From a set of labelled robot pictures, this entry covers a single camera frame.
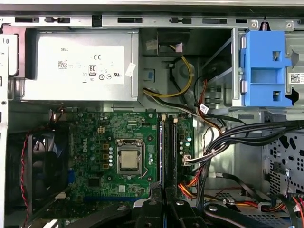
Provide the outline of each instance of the motherboard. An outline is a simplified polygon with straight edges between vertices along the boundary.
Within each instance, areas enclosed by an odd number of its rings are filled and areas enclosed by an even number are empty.
[[[176,186],[191,179],[183,162],[194,154],[191,115],[78,110],[68,119],[69,190],[45,219],[79,219],[114,202],[132,207],[149,197],[150,183]]]
[[[155,113],[73,114],[71,200],[135,201],[157,178]]]

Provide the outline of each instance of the blue plastic latch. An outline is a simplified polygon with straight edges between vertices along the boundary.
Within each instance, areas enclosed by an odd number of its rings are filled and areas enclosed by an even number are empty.
[[[241,52],[245,59],[247,92],[245,106],[289,107],[285,98],[286,67],[285,33],[281,31],[250,31],[246,34],[247,47]]]

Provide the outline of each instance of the power supply label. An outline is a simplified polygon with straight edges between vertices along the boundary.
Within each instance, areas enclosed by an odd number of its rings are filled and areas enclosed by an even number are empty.
[[[87,84],[124,83],[123,46],[61,47],[54,53],[56,75]]]

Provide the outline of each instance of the red wire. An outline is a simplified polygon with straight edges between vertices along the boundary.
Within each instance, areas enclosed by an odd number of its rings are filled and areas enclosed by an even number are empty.
[[[59,117],[55,120],[54,123],[56,123],[60,117],[62,116],[62,113],[63,113],[63,108],[62,107],[59,107],[55,112],[57,111],[61,111],[60,112],[60,115]],[[50,122],[52,121],[53,119],[53,116],[54,116],[54,113],[55,112],[52,112],[51,113],[51,118],[50,118]],[[25,140],[23,141],[23,146],[22,146],[22,151],[21,151],[21,175],[20,175],[20,188],[21,188],[21,196],[23,198],[23,202],[24,202],[24,205],[26,207],[26,210],[27,210],[27,215],[23,221],[23,225],[22,225],[22,228],[25,228],[26,224],[27,224],[27,221],[29,219],[29,204],[28,204],[28,200],[26,198],[26,194],[25,194],[25,188],[24,188],[24,169],[25,169],[25,162],[24,162],[24,158],[25,158],[25,149],[27,148],[27,144],[28,144],[28,140],[29,140],[29,135],[33,132],[37,132],[37,131],[41,131],[41,130],[44,130],[46,129],[47,127],[43,126],[43,127],[40,127],[40,128],[37,128],[33,131],[29,131],[26,136],[25,136]]]
[[[25,140],[23,142],[23,147],[22,147],[22,151],[21,151],[21,175],[20,175],[21,195],[22,195],[23,202],[24,202],[24,205],[27,210],[27,215],[26,215],[26,217],[23,221],[23,225],[22,225],[23,228],[25,228],[25,225],[29,219],[29,205],[28,205],[28,200],[25,196],[25,189],[24,189],[24,183],[23,183],[24,182],[24,168],[25,168],[24,157],[25,157],[25,149],[27,147],[28,139],[29,139],[29,133],[27,133],[27,135],[25,136]]]

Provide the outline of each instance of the cable bundle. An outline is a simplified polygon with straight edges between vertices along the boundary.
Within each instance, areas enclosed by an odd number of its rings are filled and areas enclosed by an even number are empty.
[[[232,128],[223,134],[221,134],[217,139],[212,141],[206,148],[206,152],[200,158],[188,160],[189,164],[199,164],[196,171],[200,170],[199,182],[198,182],[198,201],[197,204],[202,205],[202,198],[204,192],[204,186],[206,183],[206,178],[208,176],[210,161],[216,155],[225,151],[230,145],[236,143],[242,143],[250,146],[264,146],[272,143],[282,135],[300,130],[304,127],[304,121],[285,121],[285,122],[274,122],[274,123],[254,123],[243,125],[239,127]],[[279,129],[278,131],[271,133],[269,135],[261,137],[242,137],[240,134],[248,134],[255,131]]]

